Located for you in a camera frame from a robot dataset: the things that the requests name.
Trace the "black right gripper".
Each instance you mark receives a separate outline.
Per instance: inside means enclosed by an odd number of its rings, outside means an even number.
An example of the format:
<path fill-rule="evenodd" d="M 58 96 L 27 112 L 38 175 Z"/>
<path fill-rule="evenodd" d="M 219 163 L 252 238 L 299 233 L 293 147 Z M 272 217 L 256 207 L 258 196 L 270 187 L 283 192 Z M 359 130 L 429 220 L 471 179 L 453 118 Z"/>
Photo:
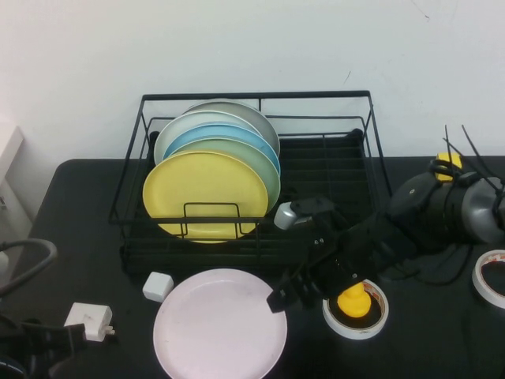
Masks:
<path fill-rule="evenodd" d="M 308 263 L 311 282 L 306 283 L 300 276 L 283 277 L 268 295 L 267 304 L 272 313 L 295 305 L 313 308 L 417 252 L 416 244 L 404 231 L 385 214 L 376 213 L 337 235 Z"/>

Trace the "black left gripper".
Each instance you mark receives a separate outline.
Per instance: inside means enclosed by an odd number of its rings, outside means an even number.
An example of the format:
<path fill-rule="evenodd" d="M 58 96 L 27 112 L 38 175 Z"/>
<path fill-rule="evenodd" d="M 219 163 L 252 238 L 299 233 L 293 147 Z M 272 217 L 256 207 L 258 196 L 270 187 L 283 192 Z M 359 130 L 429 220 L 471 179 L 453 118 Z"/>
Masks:
<path fill-rule="evenodd" d="M 86 348 L 85 325 L 52 327 L 23 323 L 21 365 L 27 378 L 52 378 L 52 370 L 75 355 L 75 348 Z"/>

